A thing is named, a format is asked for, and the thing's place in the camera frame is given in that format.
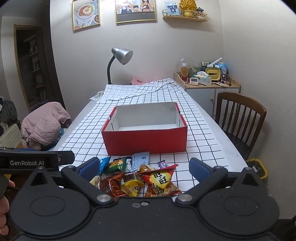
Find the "gold vase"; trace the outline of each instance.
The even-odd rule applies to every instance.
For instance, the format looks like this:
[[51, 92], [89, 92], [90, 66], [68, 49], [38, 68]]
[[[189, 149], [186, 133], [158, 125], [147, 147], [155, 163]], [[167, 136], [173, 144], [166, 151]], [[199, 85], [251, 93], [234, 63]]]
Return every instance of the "gold vase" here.
[[188, 18], [193, 18], [194, 14], [193, 14], [193, 11], [191, 10], [184, 10], [183, 16]]

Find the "gold picture frame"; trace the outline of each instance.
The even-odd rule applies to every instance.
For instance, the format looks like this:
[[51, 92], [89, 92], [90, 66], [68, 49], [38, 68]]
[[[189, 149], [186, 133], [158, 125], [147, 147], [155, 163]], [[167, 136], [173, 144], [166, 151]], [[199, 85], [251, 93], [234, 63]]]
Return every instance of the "gold picture frame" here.
[[156, 21], [155, 0], [115, 0], [115, 18], [116, 24]]
[[100, 26], [99, 0], [73, 0], [72, 16], [74, 31]]

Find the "photo frame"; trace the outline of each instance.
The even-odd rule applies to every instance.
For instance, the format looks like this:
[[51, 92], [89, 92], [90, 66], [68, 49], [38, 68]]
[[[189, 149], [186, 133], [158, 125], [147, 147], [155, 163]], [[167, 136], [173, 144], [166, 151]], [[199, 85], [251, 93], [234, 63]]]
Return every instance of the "photo frame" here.
[[115, 0], [116, 23], [156, 21], [155, 0]]
[[74, 31], [101, 24], [99, 0], [73, 0], [72, 9]]
[[165, 9], [169, 10], [168, 15], [177, 15], [180, 16], [180, 9], [178, 1], [166, 1]]

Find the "snack pile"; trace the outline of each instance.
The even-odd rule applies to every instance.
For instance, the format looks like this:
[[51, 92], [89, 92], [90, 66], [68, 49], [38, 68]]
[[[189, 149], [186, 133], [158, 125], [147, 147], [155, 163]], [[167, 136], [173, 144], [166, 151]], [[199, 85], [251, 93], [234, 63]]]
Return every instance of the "snack pile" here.
[[163, 160], [158, 163], [159, 169], [153, 168], [149, 165], [149, 152], [110, 159], [111, 157], [106, 157], [100, 160], [100, 172], [90, 183], [115, 199], [121, 196], [137, 197], [144, 182], [148, 184], [145, 197], [181, 193], [171, 181], [178, 164], [168, 166]]

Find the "wooden cabinet top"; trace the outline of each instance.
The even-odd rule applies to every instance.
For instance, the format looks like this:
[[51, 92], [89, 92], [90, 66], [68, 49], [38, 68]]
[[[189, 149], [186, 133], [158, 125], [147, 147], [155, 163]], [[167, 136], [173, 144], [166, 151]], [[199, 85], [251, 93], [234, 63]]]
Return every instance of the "wooden cabinet top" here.
[[230, 75], [227, 75], [227, 82], [231, 83], [231, 86], [219, 86], [215, 84], [211, 85], [191, 85], [185, 84], [184, 81], [180, 78], [179, 73], [174, 73], [174, 80], [183, 87], [184, 90], [186, 89], [202, 89], [202, 88], [240, 88], [240, 83], [234, 80]]

